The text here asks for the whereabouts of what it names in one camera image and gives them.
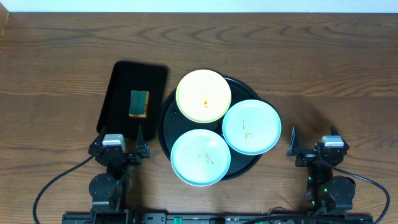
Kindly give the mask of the yellow plate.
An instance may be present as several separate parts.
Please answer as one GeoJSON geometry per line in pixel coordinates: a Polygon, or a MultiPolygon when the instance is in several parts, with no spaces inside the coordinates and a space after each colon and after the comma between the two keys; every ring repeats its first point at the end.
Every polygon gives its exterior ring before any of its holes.
{"type": "Polygon", "coordinates": [[[181,113],[196,123],[211,123],[225,115],[231,105],[231,88],[212,70],[194,70],[178,83],[175,99],[181,113]]]}

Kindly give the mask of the green and yellow sponge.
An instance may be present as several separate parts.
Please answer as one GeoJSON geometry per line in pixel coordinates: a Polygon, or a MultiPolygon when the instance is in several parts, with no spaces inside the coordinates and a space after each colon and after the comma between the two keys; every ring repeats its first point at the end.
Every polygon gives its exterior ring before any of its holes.
{"type": "Polygon", "coordinates": [[[149,91],[132,90],[129,105],[129,117],[146,118],[149,103],[149,91]]]}

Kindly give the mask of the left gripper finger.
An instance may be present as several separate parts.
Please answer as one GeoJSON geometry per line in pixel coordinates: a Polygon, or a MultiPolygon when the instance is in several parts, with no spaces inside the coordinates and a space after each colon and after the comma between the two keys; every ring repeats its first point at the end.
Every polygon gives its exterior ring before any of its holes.
{"type": "Polygon", "coordinates": [[[94,146],[96,146],[96,145],[102,145],[103,138],[104,138],[105,134],[106,134],[106,127],[103,126],[102,129],[101,129],[101,131],[99,132],[98,136],[97,136],[97,137],[95,138],[95,140],[93,141],[93,145],[94,145],[94,146]]]}
{"type": "Polygon", "coordinates": [[[141,158],[150,158],[150,150],[146,140],[144,139],[144,133],[141,125],[139,125],[137,132],[136,148],[138,149],[141,158]]]}

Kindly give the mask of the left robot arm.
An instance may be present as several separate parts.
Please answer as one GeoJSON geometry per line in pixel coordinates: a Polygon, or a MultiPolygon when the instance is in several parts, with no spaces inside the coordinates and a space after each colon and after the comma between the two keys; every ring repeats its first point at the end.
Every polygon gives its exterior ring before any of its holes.
{"type": "Polygon", "coordinates": [[[137,152],[127,153],[122,134],[106,134],[102,129],[90,144],[88,153],[106,167],[106,172],[96,175],[89,184],[92,197],[90,223],[140,223],[140,215],[129,208],[127,195],[131,167],[150,158],[150,150],[144,139],[142,126],[136,137],[137,152]]]}

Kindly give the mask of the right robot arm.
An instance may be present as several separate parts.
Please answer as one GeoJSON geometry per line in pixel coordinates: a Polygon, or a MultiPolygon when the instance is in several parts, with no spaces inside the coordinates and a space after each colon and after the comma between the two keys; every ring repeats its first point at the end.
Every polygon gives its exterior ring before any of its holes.
{"type": "Polygon", "coordinates": [[[348,144],[331,127],[331,134],[323,136],[313,149],[300,145],[299,134],[292,128],[288,156],[295,157],[297,167],[308,168],[307,201],[312,204],[310,215],[346,215],[353,209],[355,181],[349,177],[333,175],[333,169],[343,162],[348,144]]]}

